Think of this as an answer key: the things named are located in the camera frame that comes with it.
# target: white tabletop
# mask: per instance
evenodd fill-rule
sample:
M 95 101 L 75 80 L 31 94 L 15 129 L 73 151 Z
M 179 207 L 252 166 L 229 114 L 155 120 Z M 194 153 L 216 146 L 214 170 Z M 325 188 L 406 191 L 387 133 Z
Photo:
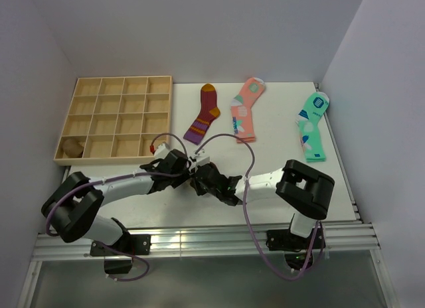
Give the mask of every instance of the white tabletop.
M 202 85 L 175 84 L 173 87 L 171 130 L 181 138 L 199 113 L 199 93 Z M 205 139 L 218 133 L 232 134 L 230 101 L 238 94 L 242 85 L 214 84 L 221 115 L 212 123 Z M 256 164 L 251 175 L 275 171 L 283 167 L 288 159 L 305 163 L 295 116 L 313 92 L 315 88 L 311 82 L 266 83 L 266 91 L 252 107 L 257 140 L 251 144 L 256 154 Z M 319 122 L 319 130 L 327 160 L 309 165 L 335 180 L 326 221 L 355 220 L 349 193 L 324 118 Z M 183 141 L 189 153 L 197 148 L 196 145 Z M 171 140 L 171 146 L 180 149 L 175 140 Z M 212 140 L 205 150 L 219 171 L 226 176 L 243 175 L 250 164 L 250 153 L 245 145 L 237 144 L 236 140 L 229 137 Z M 71 172 L 82 171 L 88 177 L 109 177 L 127 174 L 136 168 L 138 165 L 86 165 L 74 166 Z M 294 210 L 276 196 L 270 200 L 250 203 L 248 213 L 253 224 L 275 224 L 290 222 Z M 197 196 L 188 184 L 175 190 L 169 187 L 163 192 L 131 196 L 110 203 L 102 207 L 99 214 L 115 217 L 128 228 L 245 224 L 241 206 L 227 206 L 212 196 Z

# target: wooden organizer grid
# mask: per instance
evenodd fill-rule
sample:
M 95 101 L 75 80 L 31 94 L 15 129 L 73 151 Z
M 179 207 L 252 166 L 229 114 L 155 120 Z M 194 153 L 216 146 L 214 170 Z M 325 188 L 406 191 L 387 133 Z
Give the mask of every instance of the wooden organizer grid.
M 149 146 L 169 132 L 171 76 L 79 78 L 54 160 L 59 165 L 148 163 Z M 74 138 L 82 157 L 70 158 L 62 144 Z M 163 136 L 155 146 L 168 142 Z

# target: glass panel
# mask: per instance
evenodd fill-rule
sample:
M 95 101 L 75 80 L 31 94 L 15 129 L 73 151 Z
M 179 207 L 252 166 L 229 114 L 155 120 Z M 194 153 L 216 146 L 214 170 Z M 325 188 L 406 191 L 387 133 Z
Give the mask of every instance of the glass panel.
M 270 257 L 284 266 L 282 254 Z M 115 283 L 102 261 L 45 262 L 31 307 L 384 307 L 368 251 L 333 252 L 296 282 L 278 279 L 258 256 L 150 263 L 145 278 Z

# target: white wall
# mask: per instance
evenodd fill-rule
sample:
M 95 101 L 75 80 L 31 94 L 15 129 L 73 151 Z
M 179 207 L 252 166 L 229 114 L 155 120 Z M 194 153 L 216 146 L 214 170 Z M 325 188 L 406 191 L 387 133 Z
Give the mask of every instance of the white wall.
M 323 80 L 403 307 L 425 303 L 425 0 L 364 0 Z
M 0 307 L 15 307 L 76 76 L 31 0 L 0 0 Z
M 361 0 L 34 0 L 79 76 L 321 81 Z

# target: sock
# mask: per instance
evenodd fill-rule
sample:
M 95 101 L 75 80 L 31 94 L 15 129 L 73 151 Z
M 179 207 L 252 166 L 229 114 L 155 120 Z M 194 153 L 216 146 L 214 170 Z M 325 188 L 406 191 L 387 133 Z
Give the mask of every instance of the sock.
M 246 142 L 255 142 L 251 107 L 261 96 L 265 88 L 266 86 L 263 80 L 250 78 L 230 103 L 234 134 Z
M 208 131 L 211 123 L 218 118 L 220 110 L 217 108 L 217 92 L 211 84 L 205 84 L 201 88 L 201 111 L 190 128 L 186 131 L 183 139 L 198 145 Z
M 304 104 L 296 117 L 299 126 L 299 139 L 307 162 L 326 160 L 317 128 L 320 118 L 329 106 L 329 98 L 323 92 L 315 92 Z

